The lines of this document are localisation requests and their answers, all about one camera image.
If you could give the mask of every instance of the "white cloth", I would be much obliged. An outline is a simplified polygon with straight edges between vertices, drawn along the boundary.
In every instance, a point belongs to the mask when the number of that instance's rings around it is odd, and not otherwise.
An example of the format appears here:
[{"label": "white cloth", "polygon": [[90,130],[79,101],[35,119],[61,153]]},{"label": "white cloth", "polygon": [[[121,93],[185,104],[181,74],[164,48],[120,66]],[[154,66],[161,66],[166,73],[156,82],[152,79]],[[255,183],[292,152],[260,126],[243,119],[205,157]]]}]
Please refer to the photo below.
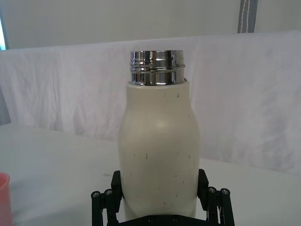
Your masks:
[{"label": "white cloth", "polygon": [[12,122],[115,140],[132,50],[182,49],[201,157],[301,175],[301,32],[0,53]]}]

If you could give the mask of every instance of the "wall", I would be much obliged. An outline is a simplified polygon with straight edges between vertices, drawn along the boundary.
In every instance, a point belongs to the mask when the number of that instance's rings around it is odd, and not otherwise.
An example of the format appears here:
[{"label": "wall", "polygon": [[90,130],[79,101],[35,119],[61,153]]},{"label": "wall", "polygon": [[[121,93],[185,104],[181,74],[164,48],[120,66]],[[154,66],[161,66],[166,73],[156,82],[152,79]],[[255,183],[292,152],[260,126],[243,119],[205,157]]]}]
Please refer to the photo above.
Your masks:
[{"label": "wall", "polygon": [[0,0],[9,48],[236,33],[240,0]]},{"label": "wall", "polygon": [[301,29],[300,0],[258,0],[255,32]]}]

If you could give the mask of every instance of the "metal bottle neck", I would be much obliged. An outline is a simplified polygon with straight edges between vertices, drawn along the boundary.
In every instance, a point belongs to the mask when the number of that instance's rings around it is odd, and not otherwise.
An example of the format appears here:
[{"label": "metal bottle neck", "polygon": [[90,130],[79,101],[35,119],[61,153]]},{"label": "metal bottle neck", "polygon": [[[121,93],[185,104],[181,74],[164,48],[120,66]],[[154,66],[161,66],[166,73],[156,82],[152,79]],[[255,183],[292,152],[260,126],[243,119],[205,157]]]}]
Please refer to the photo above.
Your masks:
[{"label": "metal bottle neck", "polygon": [[133,85],[165,86],[185,81],[182,50],[132,52],[130,65]]}]

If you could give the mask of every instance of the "white bottle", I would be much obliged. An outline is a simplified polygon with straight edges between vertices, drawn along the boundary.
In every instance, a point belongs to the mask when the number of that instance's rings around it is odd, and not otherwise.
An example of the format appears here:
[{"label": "white bottle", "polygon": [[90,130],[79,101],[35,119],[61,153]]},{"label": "white bottle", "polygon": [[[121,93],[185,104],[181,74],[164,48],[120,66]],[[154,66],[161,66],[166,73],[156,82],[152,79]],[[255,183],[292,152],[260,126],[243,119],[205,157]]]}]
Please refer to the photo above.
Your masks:
[{"label": "white bottle", "polygon": [[200,136],[181,50],[132,53],[132,81],[119,130],[126,220],[194,217]]}]

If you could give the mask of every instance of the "table surface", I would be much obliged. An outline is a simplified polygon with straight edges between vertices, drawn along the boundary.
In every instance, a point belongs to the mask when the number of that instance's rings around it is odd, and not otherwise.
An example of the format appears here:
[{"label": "table surface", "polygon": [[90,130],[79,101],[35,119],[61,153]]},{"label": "table surface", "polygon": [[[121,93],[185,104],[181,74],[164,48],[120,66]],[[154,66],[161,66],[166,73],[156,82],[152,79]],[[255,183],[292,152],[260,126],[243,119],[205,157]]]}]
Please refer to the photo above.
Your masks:
[{"label": "table surface", "polygon": [[[231,190],[236,225],[299,225],[301,180],[295,176],[200,160],[209,185]],[[90,194],[110,188],[117,144],[57,131],[0,126],[0,171],[11,176],[15,226],[90,226]],[[118,214],[123,221],[123,208]],[[198,202],[197,218],[205,213]]]}]

